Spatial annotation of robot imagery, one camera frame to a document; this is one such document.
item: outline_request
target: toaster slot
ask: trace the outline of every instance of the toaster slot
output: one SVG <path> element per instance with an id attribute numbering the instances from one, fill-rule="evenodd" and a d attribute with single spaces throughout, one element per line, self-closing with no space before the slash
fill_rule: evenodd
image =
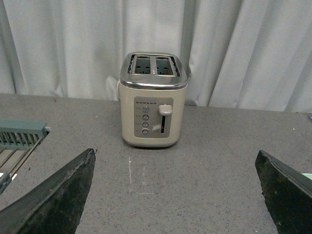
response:
<path id="1" fill-rule="evenodd" d="M 135 74 L 150 74 L 151 60 L 149 56 L 135 56 Z"/>
<path id="2" fill-rule="evenodd" d="M 170 57 L 156 57 L 156 65 L 158 75 L 173 75 Z"/>

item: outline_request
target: cream toaster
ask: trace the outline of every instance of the cream toaster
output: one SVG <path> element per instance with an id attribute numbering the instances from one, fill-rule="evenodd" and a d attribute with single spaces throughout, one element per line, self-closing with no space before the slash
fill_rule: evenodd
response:
<path id="1" fill-rule="evenodd" d="M 124 140 L 140 147 L 173 145 L 180 135 L 186 89 L 187 76 L 177 56 L 128 54 L 117 87 Z"/>

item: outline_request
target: metal rack wire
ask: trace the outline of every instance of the metal rack wire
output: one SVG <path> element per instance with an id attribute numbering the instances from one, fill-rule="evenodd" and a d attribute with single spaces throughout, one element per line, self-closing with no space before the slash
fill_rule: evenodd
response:
<path id="1" fill-rule="evenodd" d="M 47 136 L 45 122 L 0 119 L 0 194 Z"/>

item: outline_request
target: toaster control panel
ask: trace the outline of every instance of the toaster control panel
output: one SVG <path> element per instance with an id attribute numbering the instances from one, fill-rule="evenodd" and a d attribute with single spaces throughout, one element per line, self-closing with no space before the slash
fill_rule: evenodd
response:
<path id="1" fill-rule="evenodd" d="M 171 97 L 135 97 L 134 134 L 140 138 L 167 138 L 174 100 Z"/>

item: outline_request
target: toaster button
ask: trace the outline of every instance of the toaster button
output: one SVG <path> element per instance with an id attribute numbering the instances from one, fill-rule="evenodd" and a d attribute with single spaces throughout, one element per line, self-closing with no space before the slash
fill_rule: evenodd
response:
<path id="1" fill-rule="evenodd" d="M 144 120 L 148 120 L 149 116 L 148 115 L 143 115 Z"/>
<path id="2" fill-rule="evenodd" d="M 144 107 L 142 108 L 142 111 L 143 111 L 144 113 L 148 113 L 148 112 L 150 111 L 150 108 L 149 108 L 148 106 L 144 106 Z"/>

